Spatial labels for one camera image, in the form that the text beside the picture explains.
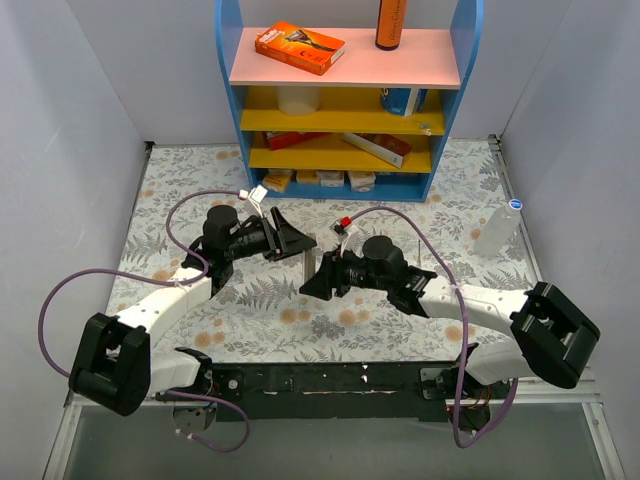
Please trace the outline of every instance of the cardboard box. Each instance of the cardboard box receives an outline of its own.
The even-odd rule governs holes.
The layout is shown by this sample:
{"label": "cardboard box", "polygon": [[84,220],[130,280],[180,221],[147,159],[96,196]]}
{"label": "cardboard box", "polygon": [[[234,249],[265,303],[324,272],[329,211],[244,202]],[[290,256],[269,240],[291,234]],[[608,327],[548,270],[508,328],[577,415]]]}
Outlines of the cardboard box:
{"label": "cardboard box", "polygon": [[413,149],[410,143],[386,133],[343,133],[341,138],[398,168]]}
{"label": "cardboard box", "polygon": [[369,192],[376,186],[376,174],[374,172],[347,172],[351,190],[354,192]]}
{"label": "cardboard box", "polygon": [[320,178],[315,170],[298,170],[296,182],[302,185],[320,185]]}
{"label": "cardboard box", "polygon": [[277,175],[269,173],[262,179],[262,185],[268,190],[284,193],[291,182],[291,175]]}
{"label": "cardboard box", "polygon": [[323,75],[344,53],[344,41],[278,22],[256,38],[256,52]]}
{"label": "cardboard box", "polygon": [[329,132],[262,132],[269,150],[279,150],[312,138],[329,135]]}
{"label": "cardboard box", "polygon": [[318,172],[318,176],[320,177],[320,185],[323,187],[342,187],[344,186],[344,172],[337,172],[337,177],[323,178],[320,177],[320,172]]}

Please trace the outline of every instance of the orange product box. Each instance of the orange product box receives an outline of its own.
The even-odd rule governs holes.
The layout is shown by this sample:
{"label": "orange product box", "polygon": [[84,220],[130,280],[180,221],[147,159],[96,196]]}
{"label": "orange product box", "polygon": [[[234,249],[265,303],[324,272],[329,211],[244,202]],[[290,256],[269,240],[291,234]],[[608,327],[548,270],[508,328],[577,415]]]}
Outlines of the orange product box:
{"label": "orange product box", "polygon": [[323,75],[344,53],[344,41],[278,22],[256,38],[256,52]]}

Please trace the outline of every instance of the brown bottle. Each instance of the brown bottle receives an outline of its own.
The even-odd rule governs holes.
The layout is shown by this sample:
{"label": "brown bottle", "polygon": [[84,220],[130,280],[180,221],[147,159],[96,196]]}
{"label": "brown bottle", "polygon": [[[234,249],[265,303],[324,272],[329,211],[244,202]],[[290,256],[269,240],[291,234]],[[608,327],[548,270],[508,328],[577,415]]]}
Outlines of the brown bottle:
{"label": "brown bottle", "polygon": [[407,0],[380,0],[376,47],[382,50],[398,48],[406,11]]}

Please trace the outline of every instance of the white wall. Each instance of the white wall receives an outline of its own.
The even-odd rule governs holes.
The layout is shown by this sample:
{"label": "white wall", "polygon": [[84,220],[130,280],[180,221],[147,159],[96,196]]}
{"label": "white wall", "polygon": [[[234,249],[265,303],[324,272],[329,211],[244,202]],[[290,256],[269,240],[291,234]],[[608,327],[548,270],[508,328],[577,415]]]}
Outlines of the white wall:
{"label": "white wall", "polygon": [[[476,72],[453,134],[501,133],[570,0],[486,0]],[[216,60],[214,0],[67,0],[144,140],[236,142]],[[412,0],[406,26],[448,28],[455,0]],[[374,27],[377,0],[240,0],[245,25]]]}
{"label": "white wall", "polygon": [[574,0],[503,141],[544,277],[602,330],[593,355],[627,478],[640,478],[640,3]]}
{"label": "white wall", "polygon": [[[40,305],[63,276],[116,266],[144,144],[63,0],[0,0],[0,477],[41,478],[66,380],[42,358]],[[112,280],[54,300],[47,338],[67,369]]]}

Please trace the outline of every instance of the bottle cap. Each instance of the bottle cap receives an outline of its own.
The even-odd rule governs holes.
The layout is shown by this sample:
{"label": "bottle cap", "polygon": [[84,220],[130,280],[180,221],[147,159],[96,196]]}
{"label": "bottle cap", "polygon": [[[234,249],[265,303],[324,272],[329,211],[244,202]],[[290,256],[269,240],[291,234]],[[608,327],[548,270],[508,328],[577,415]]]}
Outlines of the bottle cap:
{"label": "bottle cap", "polygon": [[516,212],[518,212],[522,210],[522,202],[515,198],[513,200],[509,200],[509,208],[511,208],[511,210],[515,210]]}

